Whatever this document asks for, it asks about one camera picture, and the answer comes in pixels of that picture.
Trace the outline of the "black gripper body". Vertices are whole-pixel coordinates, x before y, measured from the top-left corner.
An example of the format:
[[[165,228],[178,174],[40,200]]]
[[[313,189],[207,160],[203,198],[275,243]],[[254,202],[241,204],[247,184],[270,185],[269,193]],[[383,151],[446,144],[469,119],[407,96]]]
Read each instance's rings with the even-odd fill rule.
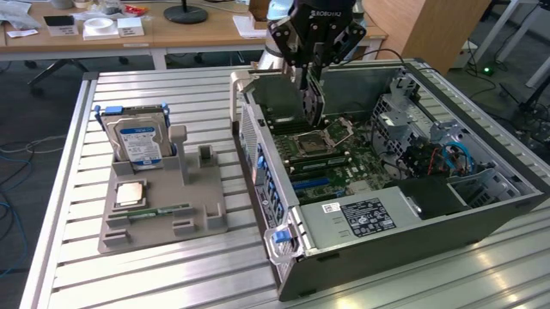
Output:
[[[289,17],[307,17],[310,27],[323,30],[331,23],[349,25],[354,21],[355,1],[294,1]]]

